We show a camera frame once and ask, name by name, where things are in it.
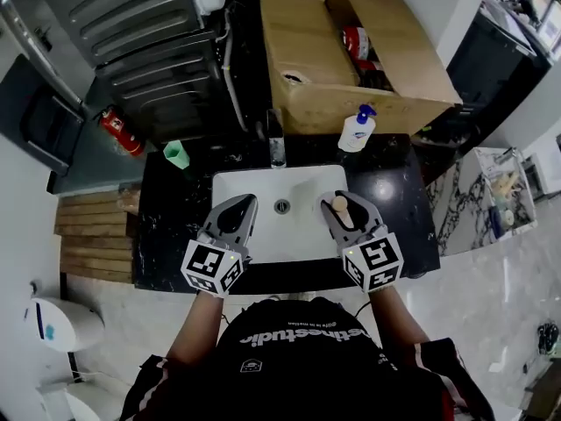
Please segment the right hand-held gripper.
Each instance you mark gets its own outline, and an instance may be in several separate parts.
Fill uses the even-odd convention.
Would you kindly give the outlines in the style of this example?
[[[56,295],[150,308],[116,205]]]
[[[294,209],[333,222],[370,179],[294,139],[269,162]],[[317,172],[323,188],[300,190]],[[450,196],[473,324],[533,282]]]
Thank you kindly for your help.
[[[349,191],[337,190],[330,201],[321,200],[320,208],[338,245],[345,243],[346,230],[374,232],[386,225],[375,204]],[[343,270],[367,294],[398,282],[404,264],[395,234],[384,229],[342,248],[341,258]]]

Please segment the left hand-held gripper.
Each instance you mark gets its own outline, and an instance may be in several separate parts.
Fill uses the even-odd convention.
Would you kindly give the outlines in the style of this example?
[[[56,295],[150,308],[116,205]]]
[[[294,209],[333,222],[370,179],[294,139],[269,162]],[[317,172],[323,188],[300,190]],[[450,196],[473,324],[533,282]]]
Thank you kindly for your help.
[[[189,286],[219,298],[228,296],[252,259],[246,245],[258,210],[258,198],[243,194],[209,212],[197,238],[189,241],[181,264],[181,273]]]

